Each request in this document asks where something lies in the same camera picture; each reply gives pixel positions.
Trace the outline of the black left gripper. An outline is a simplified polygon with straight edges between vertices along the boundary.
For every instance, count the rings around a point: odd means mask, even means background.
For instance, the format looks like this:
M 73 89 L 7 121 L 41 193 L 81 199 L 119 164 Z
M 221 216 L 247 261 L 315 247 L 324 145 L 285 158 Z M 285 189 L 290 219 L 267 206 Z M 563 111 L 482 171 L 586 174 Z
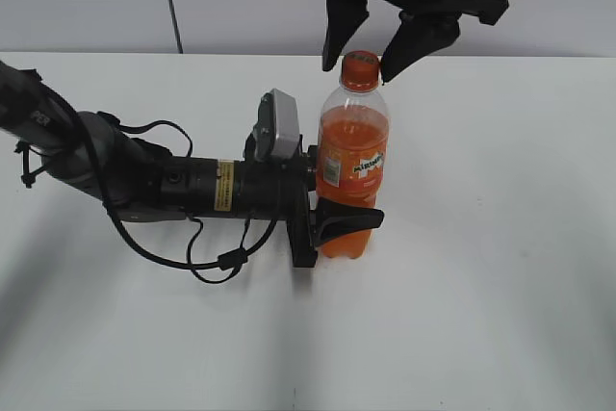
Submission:
M 251 255 L 270 238 L 277 222 L 286 223 L 292 264 L 312 268 L 317 247 L 343 236 L 379 228 L 382 210 L 341 204 L 320 198 L 311 212 L 309 193 L 316 189 L 316 147 L 298 146 L 292 158 L 258 161 L 256 148 L 244 147 L 244 159 L 235 163 L 236 185 L 232 212 L 235 218 L 267 220 L 266 231 L 246 252 Z

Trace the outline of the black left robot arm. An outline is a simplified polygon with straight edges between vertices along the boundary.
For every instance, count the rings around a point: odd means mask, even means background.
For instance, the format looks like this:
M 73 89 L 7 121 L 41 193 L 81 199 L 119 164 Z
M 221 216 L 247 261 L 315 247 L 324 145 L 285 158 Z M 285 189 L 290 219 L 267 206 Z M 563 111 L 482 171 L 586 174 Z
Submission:
M 1 68 L 1 127 L 16 152 L 40 155 L 40 171 L 99 199 L 116 230 L 129 222 L 246 218 L 284 222 L 293 264 L 311 268 L 318 248 L 381 225 L 382 211 L 312 202 L 317 149 L 304 146 L 295 100 L 265 93 L 241 160 L 173 155 L 140 126 L 74 110 L 33 69 Z

